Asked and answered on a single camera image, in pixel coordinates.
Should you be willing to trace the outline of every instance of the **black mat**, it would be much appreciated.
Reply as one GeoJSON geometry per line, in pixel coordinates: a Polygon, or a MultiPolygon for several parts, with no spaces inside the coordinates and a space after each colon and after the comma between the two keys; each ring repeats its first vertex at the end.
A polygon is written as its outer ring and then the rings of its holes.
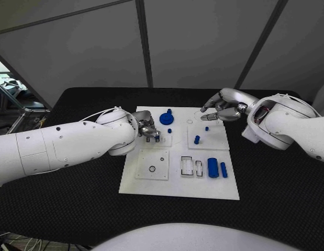
{"type": "MultiPolygon", "coordinates": [[[[216,92],[73,88],[63,94],[45,126],[78,121],[113,106],[130,112],[138,105],[200,107],[216,92]]],[[[247,92],[259,98],[276,93],[247,92]]],[[[3,186],[0,229],[96,245],[139,227],[194,222],[245,230],[302,250],[324,250],[324,164],[297,144],[278,151],[250,143],[242,137],[245,126],[243,119],[226,123],[240,201],[119,194],[125,157],[106,154],[3,186]]]]}

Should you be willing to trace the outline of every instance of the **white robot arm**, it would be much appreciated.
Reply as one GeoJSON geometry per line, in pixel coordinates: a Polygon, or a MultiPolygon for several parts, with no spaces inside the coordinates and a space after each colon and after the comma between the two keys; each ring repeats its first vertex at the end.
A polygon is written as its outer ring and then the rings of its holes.
{"type": "Polygon", "coordinates": [[[151,112],[133,114],[113,108],[96,122],[78,121],[0,136],[0,185],[28,175],[50,172],[135,148],[136,136],[155,137],[151,112]]]}
{"type": "Polygon", "coordinates": [[[217,112],[203,115],[201,120],[234,121],[245,113],[243,137],[279,150],[297,141],[307,154],[324,162],[324,117],[301,99],[276,94],[259,100],[245,92],[224,88],[207,101],[201,112],[211,107],[217,112]]]}

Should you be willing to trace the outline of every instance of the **blue cylinder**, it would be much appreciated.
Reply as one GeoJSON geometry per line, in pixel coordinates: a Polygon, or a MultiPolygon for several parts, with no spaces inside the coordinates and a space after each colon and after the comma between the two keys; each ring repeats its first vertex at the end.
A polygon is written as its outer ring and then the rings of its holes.
{"type": "Polygon", "coordinates": [[[207,163],[208,163],[208,176],[210,176],[210,178],[217,178],[220,176],[219,175],[217,159],[208,158],[207,163]]]}
{"type": "Polygon", "coordinates": [[[172,115],[172,110],[168,109],[167,113],[164,113],[161,116],[159,116],[159,121],[164,125],[168,125],[171,123],[174,123],[174,115],[172,115]]]}
{"type": "Polygon", "coordinates": [[[224,162],[220,163],[220,170],[223,171],[223,177],[227,178],[227,170],[224,162]]]}
{"type": "Polygon", "coordinates": [[[195,138],[194,138],[194,143],[198,145],[200,143],[200,136],[197,135],[195,138]]]}

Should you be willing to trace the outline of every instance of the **white board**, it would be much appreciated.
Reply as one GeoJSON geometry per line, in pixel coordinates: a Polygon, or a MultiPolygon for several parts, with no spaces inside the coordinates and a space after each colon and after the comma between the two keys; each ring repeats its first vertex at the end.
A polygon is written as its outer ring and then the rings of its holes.
{"type": "Polygon", "coordinates": [[[221,121],[200,121],[198,110],[194,107],[143,107],[138,106],[138,111],[149,110],[155,119],[155,125],[162,135],[172,136],[172,146],[169,144],[146,144],[146,138],[139,137],[136,139],[138,145],[135,150],[126,156],[126,164],[122,176],[122,183],[119,193],[129,193],[138,195],[158,195],[158,196],[177,196],[193,198],[210,198],[210,199],[229,199],[240,200],[233,165],[229,150],[195,150],[188,149],[188,128],[213,127],[214,130],[224,132],[224,124],[221,121]],[[159,116],[168,110],[172,110],[174,123],[171,125],[162,125],[159,122],[159,116]],[[141,179],[136,178],[139,170],[139,154],[141,149],[164,149],[168,151],[168,180],[141,179]],[[181,177],[181,157],[191,156],[193,162],[201,161],[203,177],[184,178],[181,177]],[[229,178],[223,178],[223,174],[219,166],[219,178],[208,177],[207,159],[217,158],[220,162],[226,163],[229,178]]]}

